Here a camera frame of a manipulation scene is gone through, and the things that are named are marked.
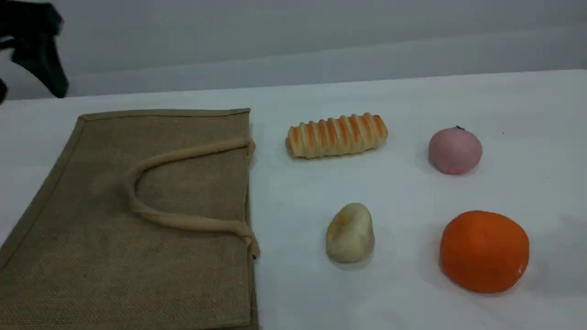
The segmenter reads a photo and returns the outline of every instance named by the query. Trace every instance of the bag handle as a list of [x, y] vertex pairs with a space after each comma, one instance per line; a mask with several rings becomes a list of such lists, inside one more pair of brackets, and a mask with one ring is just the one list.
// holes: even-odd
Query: bag handle
[[220, 153], [233, 149], [247, 147], [249, 157], [255, 150], [255, 143], [251, 139], [235, 138], [220, 142], [195, 146], [185, 149], [178, 149], [168, 153], [158, 154], [138, 162], [124, 176], [124, 186], [130, 197], [130, 209], [133, 213], [143, 218], [165, 227], [178, 228], [190, 231], [207, 231], [207, 232], [230, 232], [241, 237], [250, 247], [249, 252], [253, 258], [257, 259], [260, 255], [259, 244], [251, 228], [243, 221], [238, 220], [219, 220], [198, 215], [185, 215], [166, 213], [144, 204], [136, 195], [136, 184], [143, 173], [166, 163], [172, 163], [178, 160], [205, 156], [213, 153]]

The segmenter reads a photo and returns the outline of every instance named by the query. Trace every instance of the potato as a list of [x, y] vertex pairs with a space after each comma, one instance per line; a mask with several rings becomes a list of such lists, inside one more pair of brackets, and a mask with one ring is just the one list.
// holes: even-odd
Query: potato
[[430, 163], [444, 174], [464, 174], [472, 170], [483, 154], [477, 137], [460, 126], [438, 131], [428, 145]]
[[369, 210], [360, 203], [342, 208], [326, 232], [326, 253], [337, 262], [358, 262], [373, 252], [375, 235]]

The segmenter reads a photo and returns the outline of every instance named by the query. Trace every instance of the bread roll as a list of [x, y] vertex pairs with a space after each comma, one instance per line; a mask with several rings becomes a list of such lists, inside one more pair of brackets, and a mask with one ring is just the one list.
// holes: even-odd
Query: bread roll
[[285, 146], [294, 157], [341, 156], [377, 148], [386, 140], [387, 134], [381, 117], [365, 113], [292, 126]]

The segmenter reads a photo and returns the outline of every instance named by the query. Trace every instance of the orange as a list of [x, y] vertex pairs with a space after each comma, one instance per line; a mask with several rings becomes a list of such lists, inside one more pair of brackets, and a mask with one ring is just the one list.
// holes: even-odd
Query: orange
[[451, 280], [474, 292], [503, 292], [522, 277], [529, 260], [526, 232], [512, 219], [469, 211], [453, 219], [440, 241], [440, 263]]

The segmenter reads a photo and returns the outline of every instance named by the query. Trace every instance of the white table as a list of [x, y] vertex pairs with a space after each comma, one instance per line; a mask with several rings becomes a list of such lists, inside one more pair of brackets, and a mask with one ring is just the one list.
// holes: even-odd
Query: white table
[[[587, 71], [453, 76], [240, 90], [26, 100], [0, 106], [0, 240], [61, 152], [78, 115], [250, 107], [256, 265], [264, 329], [587, 329]], [[292, 160], [290, 125], [379, 114], [390, 136], [360, 156]], [[460, 125], [484, 146], [464, 177], [426, 161], [434, 132]], [[325, 229], [346, 203], [373, 215], [364, 268], [328, 261]], [[495, 297], [437, 266], [444, 226], [468, 210], [505, 214], [530, 237], [527, 272]]]

